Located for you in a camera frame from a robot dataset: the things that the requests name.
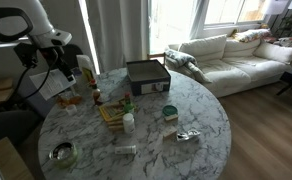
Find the curtain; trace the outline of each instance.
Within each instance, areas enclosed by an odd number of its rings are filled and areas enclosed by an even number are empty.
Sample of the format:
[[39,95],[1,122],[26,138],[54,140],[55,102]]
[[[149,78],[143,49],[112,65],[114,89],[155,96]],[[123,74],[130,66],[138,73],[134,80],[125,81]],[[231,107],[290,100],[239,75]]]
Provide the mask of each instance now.
[[204,30],[205,18],[209,0],[197,0],[193,9],[193,20],[189,32],[189,39],[198,39]]
[[87,9],[101,72],[146,59],[147,0],[87,0]]

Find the marble tabletop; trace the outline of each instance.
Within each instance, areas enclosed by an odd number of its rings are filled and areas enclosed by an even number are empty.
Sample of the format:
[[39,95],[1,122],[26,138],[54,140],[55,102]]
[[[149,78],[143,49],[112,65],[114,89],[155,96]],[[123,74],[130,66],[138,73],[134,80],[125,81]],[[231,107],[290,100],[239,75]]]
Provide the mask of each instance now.
[[[57,105],[48,114],[40,132],[39,162],[49,179],[217,179],[231,147],[228,117],[219,101],[201,84],[173,71],[170,90],[132,96],[138,106],[135,132],[112,133],[96,106],[91,90],[81,86],[83,101],[78,113],[69,116]],[[131,92],[125,68],[99,75],[104,99],[114,101]],[[178,109],[175,123],[164,121],[162,108]],[[163,131],[175,126],[178,132],[196,129],[201,135],[189,141],[163,141]],[[62,141],[78,149],[77,161],[66,169],[49,160],[49,152]],[[136,145],[136,155],[117,155],[117,146]]]

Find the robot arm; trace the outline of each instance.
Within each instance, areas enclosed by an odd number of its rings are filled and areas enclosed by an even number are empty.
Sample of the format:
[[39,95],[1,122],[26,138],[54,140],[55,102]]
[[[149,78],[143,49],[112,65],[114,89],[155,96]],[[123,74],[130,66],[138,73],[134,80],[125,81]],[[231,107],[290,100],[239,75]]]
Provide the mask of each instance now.
[[71,34],[51,25],[39,0],[0,0],[0,41],[11,42],[25,35],[32,42],[32,47],[18,45],[15,48],[24,65],[28,61],[26,58],[34,57],[34,49],[39,49],[48,64],[57,59],[56,66],[68,80],[72,80],[71,71],[61,59],[61,46],[69,43]]

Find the cardboard box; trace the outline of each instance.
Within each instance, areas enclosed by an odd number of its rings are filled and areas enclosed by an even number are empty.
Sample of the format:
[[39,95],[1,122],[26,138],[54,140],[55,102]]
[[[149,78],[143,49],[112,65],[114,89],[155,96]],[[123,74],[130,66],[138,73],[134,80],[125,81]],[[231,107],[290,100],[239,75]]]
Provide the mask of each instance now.
[[127,74],[134,96],[169,91],[171,76],[158,60],[127,62]]

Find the metal object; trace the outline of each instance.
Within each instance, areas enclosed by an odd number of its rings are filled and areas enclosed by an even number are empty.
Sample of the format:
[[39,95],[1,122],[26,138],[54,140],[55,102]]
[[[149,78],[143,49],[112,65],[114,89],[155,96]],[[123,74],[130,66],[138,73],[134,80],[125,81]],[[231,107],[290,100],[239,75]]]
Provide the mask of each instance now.
[[178,133],[176,138],[177,138],[177,141],[187,141],[187,140],[189,140],[195,136],[198,136],[198,135],[200,135],[199,131],[189,130],[186,133]]
[[77,149],[72,142],[62,142],[50,153],[49,158],[60,168],[72,165],[77,159]]

